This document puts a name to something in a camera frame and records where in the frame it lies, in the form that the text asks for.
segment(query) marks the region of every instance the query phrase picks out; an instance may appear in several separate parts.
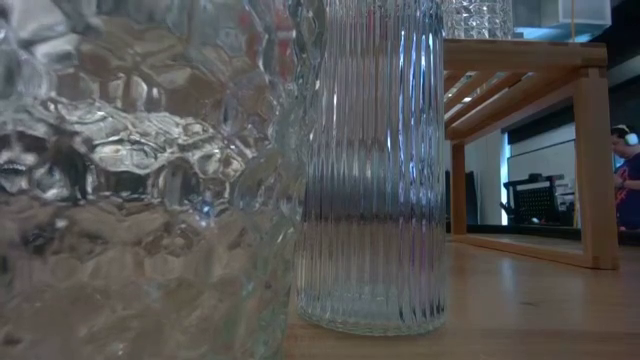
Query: clear glass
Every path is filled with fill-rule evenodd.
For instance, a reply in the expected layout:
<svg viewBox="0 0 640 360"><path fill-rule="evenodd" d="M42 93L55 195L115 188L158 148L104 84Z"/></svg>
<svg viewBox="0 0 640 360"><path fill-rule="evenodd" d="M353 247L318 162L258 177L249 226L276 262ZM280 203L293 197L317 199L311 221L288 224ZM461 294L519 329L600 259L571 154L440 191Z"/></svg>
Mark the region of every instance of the clear glass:
<svg viewBox="0 0 640 360"><path fill-rule="evenodd" d="M443 29L439 0L327 1L300 315L370 335L443 322Z"/></svg>
<svg viewBox="0 0 640 360"><path fill-rule="evenodd" d="M0 1L0 359L281 357L324 14Z"/></svg>
<svg viewBox="0 0 640 360"><path fill-rule="evenodd" d="M511 39L512 0L444 0L447 38Z"/></svg>

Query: wooden frame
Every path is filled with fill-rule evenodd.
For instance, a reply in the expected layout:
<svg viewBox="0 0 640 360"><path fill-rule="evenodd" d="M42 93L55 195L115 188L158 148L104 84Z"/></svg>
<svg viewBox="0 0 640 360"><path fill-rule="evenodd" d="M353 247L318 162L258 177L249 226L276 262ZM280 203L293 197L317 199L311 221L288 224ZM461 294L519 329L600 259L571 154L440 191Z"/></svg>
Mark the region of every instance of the wooden frame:
<svg viewBox="0 0 640 360"><path fill-rule="evenodd" d="M453 241L593 269L619 267L613 176L603 171L613 168L606 65L606 48L598 44L445 40ZM459 83L470 72L471 80ZM467 234L465 145L569 97L583 251Z"/></svg>

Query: table surface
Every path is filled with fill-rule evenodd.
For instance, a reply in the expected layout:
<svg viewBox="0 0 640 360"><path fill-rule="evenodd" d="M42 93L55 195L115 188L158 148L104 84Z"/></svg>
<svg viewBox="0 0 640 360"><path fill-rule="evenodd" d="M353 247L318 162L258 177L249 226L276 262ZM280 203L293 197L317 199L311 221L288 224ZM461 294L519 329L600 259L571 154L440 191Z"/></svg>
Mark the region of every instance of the table surface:
<svg viewBox="0 0 640 360"><path fill-rule="evenodd" d="M286 359L640 359L640 249L594 271L449 244L449 315L416 337L374 338L306 324L292 307Z"/></svg>

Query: hammered glass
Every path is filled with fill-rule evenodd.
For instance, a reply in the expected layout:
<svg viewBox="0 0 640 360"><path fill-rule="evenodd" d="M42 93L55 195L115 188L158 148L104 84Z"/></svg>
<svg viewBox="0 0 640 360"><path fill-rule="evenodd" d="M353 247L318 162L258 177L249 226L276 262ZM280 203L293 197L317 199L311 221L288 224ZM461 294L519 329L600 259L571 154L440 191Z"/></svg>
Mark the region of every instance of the hammered glass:
<svg viewBox="0 0 640 360"><path fill-rule="evenodd" d="M0 1L0 359L281 357L324 14Z"/></svg>
<svg viewBox="0 0 640 360"><path fill-rule="evenodd" d="M439 0L328 0L297 243L299 314L368 335L444 321Z"/></svg>
<svg viewBox="0 0 640 360"><path fill-rule="evenodd" d="M455 39L510 39L512 0L443 0L445 36Z"/></svg>

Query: ribbed glass vase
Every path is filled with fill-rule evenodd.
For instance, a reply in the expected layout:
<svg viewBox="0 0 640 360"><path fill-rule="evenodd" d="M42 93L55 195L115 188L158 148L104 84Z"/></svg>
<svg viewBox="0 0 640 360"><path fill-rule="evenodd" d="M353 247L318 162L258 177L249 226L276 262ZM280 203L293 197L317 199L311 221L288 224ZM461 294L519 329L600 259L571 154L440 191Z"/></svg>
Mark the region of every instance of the ribbed glass vase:
<svg viewBox="0 0 640 360"><path fill-rule="evenodd" d="M444 0L447 38L510 39L513 36L512 0Z"/></svg>
<svg viewBox="0 0 640 360"><path fill-rule="evenodd" d="M443 322L443 22L439 0L328 0L300 315L369 335Z"/></svg>

